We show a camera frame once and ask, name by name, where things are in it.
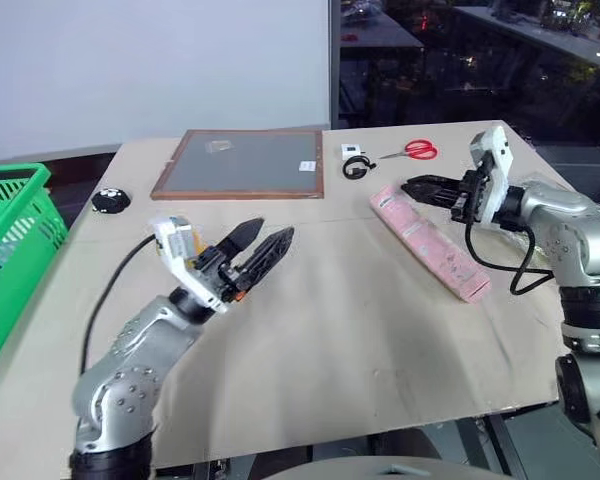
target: white label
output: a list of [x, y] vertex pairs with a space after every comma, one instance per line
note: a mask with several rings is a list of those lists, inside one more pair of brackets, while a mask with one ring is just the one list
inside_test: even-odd
[[343, 143], [340, 145], [342, 149], [342, 160], [349, 160], [351, 157], [355, 157], [356, 155], [360, 155], [360, 145], [350, 145], [348, 143]]
[[300, 162], [298, 170], [301, 172], [315, 172], [316, 162]]

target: scissors handle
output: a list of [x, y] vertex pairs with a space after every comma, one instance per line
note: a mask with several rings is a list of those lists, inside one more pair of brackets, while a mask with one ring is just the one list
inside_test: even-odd
[[407, 156], [414, 160], [432, 160], [438, 156], [438, 149], [429, 140], [418, 138], [404, 147]]

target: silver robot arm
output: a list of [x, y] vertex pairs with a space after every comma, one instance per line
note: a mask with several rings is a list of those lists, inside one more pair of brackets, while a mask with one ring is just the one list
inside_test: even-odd
[[202, 325], [242, 299], [291, 245], [294, 231], [286, 228], [267, 237], [244, 264], [232, 266], [262, 224], [262, 219], [244, 222], [198, 254], [198, 240], [184, 219], [154, 222], [158, 252], [184, 288], [150, 302], [80, 377], [73, 392], [79, 421], [69, 459], [72, 478], [149, 478], [152, 412], [164, 379], [200, 338]]
[[[402, 189], [419, 202], [450, 209], [453, 220], [467, 225], [467, 240], [472, 225], [499, 227], [525, 231], [530, 248], [536, 242], [542, 248], [560, 287], [562, 336], [572, 351], [556, 360], [560, 402], [600, 452], [600, 205], [540, 182], [510, 186], [513, 156], [502, 127], [476, 136], [470, 152], [476, 170], [461, 180], [424, 175], [408, 180]], [[493, 267], [469, 250], [476, 261]]]

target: green basket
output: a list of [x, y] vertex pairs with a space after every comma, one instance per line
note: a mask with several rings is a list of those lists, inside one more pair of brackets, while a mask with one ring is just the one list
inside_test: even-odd
[[0, 349], [67, 236], [44, 165], [0, 166]]

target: cable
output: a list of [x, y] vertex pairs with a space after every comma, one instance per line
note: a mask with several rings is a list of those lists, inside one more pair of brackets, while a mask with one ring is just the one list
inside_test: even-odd
[[[353, 167], [351, 170], [348, 169], [350, 165], [354, 163], [361, 163], [365, 168]], [[347, 177], [349, 180], [360, 180], [364, 177], [369, 170], [373, 170], [377, 167], [377, 164], [372, 163], [369, 160], [369, 157], [365, 155], [354, 155], [351, 158], [348, 158], [344, 165], [342, 165], [342, 174]]]
[[[494, 263], [487, 262], [478, 256], [477, 252], [473, 248], [473, 243], [471, 242], [471, 230], [473, 228], [473, 224], [475, 221], [474, 215], [475, 215], [475, 211], [476, 211], [476, 204], [478, 201], [480, 183], [484, 179], [485, 179], [485, 176], [483, 174], [483, 177], [481, 179], [479, 179], [478, 181], [476, 181], [475, 188], [473, 189], [472, 195], [469, 200], [469, 216], [467, 218], [467, 224], [466, 224], [466, 227], [464, 230], [464, 241], [467, 244], [467, 249], [469, 250], [471, 257], [473, 257], [473, 259], [476, 262], [478, 262], [480, 265], [483, 265], [488, 268], [492, 268], [494, 270], [502, 270], [505, 272], [515, 272], [515, 275], [513, 276], [513, 279], [511, 280], [511, 284], [509, 285], [509, 291], [511, 292], [512, 295], [523, 295], [525, 293], [530, 292], [534, 288], [542, 285], [543, 283], [551, 280], [553, 278], [553, 272], [551, 270], [546, 270], [546, 269], [542, 269], [542, 268], [527, 268], [529, 266], [529, 263], [531, 262], [531, 258], [533, 257], [533, 254], [534, 254], [535, 248], [536, 248], [536, 236], [533, 233], [533, 230], [531, 230], [531, 228], [527, 225], [525, 225], [523, 227], [523, 231], [529, 237], [529, 248], [527, 248], [527, 253], [525, 254], [524, 259], [522, 260], [522, 263], [520, 264], [519, 267], [516, 268], [516, 267], [505, 267], [503, 265], [496, 265]], [[518, 283], [520, 282], [522, 275], [524, 275], [525, 273], [539, 273], [539, 274], [545, 274], [545, 276], [536, 280], [533, 283], [530, 283], [526, 287], [523, 287], [520, 290], [518, 290]]]
[[85, 332], [84, 332], [84, 338], [82, 339], [82, 355], [80, 356], [80, 375], [82, 375], [85, 372], [86, 367], [87, 367], [87, 355], [89, 353], [89, 342], [91, 340], [91, 332], [93, 330], [93, 325], [95, 324], [96, 317], [98, 316], [98, 313], [100, 312], [100, 309], [102, 308], [102, 305], [104, 304], [104, 301], [107, 299], [107, 297], [109, 296], [109, 293], [111, 292], [111, 289], [113, 288], [113, 284], [116, 283], [116, 280], [122, 273], [122, 270], [124, 269], [124, 267], [127, 266], [129, 261], [135, 256], [135, 254], [138, 253], [146, 245], [148, 245], [155, 239], [156, 239], [155, 235], [149, 235], [147, 238], [142, 240], [138, 245], [133, 247], [133, 249], [129, 253], [127, 253], [127, 256], [122, 259], [122, 261], [120, 262], [120, 264], [118, 265], [116, 270], [113, 272], [113, 275], [111, 276], [111, 279], [109, 280], [109, 283], [107, 283], [107, 286], [105, 287], [104, 291], [100, 295], [100, 298], [98, 298], [98, 301], [96, 302], [95, 307], [93, 307], [93, 311], [91, 312], [91, 316], [89, 317], [89, 321], [87, 322], [87, 328], [85, 329]]
[[529, 237], [529, 248], [527, 249], [527, 253], [524, 256], [522, 263], [520, 264], [520, 268], [518, 268], [518, 271], [516, 272], [516, 274], [513, 276], [513, 279], [511, 280], [511, 285], [509, 286], [509, 291], [511, 292], [512, 295], [524, 295], [525, 293], [530, 292], [534, 288], [542, 285], [545, 282], [548, 282], [549, 280], [551, 280], [553, 278], [553, 272], [550, 270], [545, 270], [548, 273], [544, 277], [542, 277], [542, 278], [536, 280], [535, 282], [530, 283], [526, 287], [518, 290], [518, 282], [520, 282], [520, 278], [522, 278], [522, 275], [525, 273], [531, 273], [531, 269], [527, 270], [527, 267], [529, 266], [529, 262], [531, 262], [531, 258], [533, 257], [533, 254], [535, 253], [535, 249], [536, 249], [536, 236], [533, 233], [533, 230], [531, 230], [531, 228], [529, 226], [525, 225], [524, 231], [526, 232], [527, 236]]

